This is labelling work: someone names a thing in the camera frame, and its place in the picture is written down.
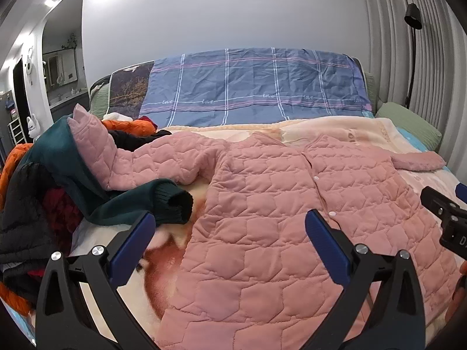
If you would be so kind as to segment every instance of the blue gripper pad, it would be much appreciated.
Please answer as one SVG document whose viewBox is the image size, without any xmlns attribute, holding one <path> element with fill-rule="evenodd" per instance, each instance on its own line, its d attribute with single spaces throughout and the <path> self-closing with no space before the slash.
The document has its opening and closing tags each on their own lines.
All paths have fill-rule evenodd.
<svg viewBox="0 0 467 350">
<path fill-rule="evenodd" d="M 332 281 L 346 287 L 350 283 L 350 260 L 333 238 L 331 228 L 318 211 L 310 210 L 306 214 L 305 230 Z"/>
<path fill-rule="evenodd" d="M 467 203 L 467 185 L 459 183 L 456 187 L 456 196 L 458 199 Z"/>
<path fill-rule="evenodd" d="M 155 231 L 156 221 L 154 216 L 148 213 L 133 229 L 109 263 L 107 274 L 112 287 L 117 288 L 127 284 Z"/>
</svg>

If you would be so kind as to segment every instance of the pillow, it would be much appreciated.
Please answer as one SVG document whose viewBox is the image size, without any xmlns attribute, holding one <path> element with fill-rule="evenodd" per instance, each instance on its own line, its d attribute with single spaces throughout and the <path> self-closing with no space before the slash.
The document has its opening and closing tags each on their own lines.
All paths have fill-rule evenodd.
<svg viewBox="0 0 467 350">
<path fill-rule="evenodd" d="M 371 102 L 371 108 L 374 114 L 377 110 L 378 89 L 374 77 L 370 72 L 365 72 L 365 82 L 367 85 L 368 100 Z"/>
<path fill-rule="evenodd" d="M 94 114 L 100 120 L 107 113 L 109 108 L 109 86 L 104 84 L 95 87 L 90 93 L 90 113 Z"/>
<path fill-rule="evenodd" d="M 376 117 L 389 118 L 394 126 L 402 128 L 417 137 L 428 150 L 435 151 L 440 145 L 442 135 L 434 126 L 395 102 L 383 104 Z"/>
</svg>

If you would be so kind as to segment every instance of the gray curtain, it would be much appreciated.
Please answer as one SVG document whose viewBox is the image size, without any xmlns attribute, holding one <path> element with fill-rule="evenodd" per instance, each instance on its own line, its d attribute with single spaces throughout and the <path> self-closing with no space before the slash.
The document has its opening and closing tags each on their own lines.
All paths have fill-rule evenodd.
<svg viewBox="0 0 467 350">
<path fill-rule="evenodd" d="M 467 35 L 454 13 L 448 10 L 452 27 L 452 102 L 441 141 L 440 155 L 449 169 L 467 184 Z"/>
<path fill-rule="evenodd" d="M 423 29 L 416 31 L 417 55 L 410 110 L 444 131 L 452 96 L 452 30 L 445 0 L 367 0 L 370 72 L 383 102 L 403 104 L 410 81 L 412 41 L 404 16 L 416 3 Z"/>
</svg>

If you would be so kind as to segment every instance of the pink quilted jacket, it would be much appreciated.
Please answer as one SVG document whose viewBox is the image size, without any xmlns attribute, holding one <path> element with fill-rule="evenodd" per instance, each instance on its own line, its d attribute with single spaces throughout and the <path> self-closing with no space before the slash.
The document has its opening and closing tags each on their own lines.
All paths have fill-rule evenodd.
<svg viewBox="0 0 467 350">
<path fill-rule="evenodd" d="M 454 258 L 439 245 L 431 213 L 395 169 L 440 168 L 444 161 L 435 153 L 399 155 L 326 135 L 295 148 L 261 133 L 230 143 L 191 132 L 131 153 L 117 149 L 99 120 L 80 107 L 69 126 L 106 189 L 161 177 L 181 184 L 199 174 L 211 180 L 156 339 L 162 347 L 299 349 L 341 291 L 305 233 L 312 208 L 354 243 L 386 254 L 408 249 L 427 320 L 454 290 Z M 349 335 L 358 334 L 367 313 Z"/>
</svg>

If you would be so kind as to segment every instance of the ceiling light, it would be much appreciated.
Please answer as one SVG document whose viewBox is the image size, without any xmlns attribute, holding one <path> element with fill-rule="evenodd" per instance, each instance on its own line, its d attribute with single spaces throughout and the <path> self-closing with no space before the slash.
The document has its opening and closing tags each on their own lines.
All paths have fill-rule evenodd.
<svg viewBox="0 0 467 350">
<path fill-rule="evenodd" d="M 49 8 L 53 8 L 53 7 L 57 6 L 57 1 L 45 0 L 44 4 L 46 4 Z"/>
<path fill-rule="evenodd" d="M 7 60 L 3 63 L 2 70 L 10 68 L 10 67 L 11 67 L 12 65 L 14 65 L 14 64 L 15 64 L 15 60 L 14 60 L 14 59 L 7 59 Z"/>
<path fill-rule="evenodd" d="M 27 37 L 29 37 L 29 34 L 18 35 L 18 38 L 16 38 L 16 41 L 15 41 L 15 46 L 21 46 L 24 42 L 26 42 Z"/>
</svg>

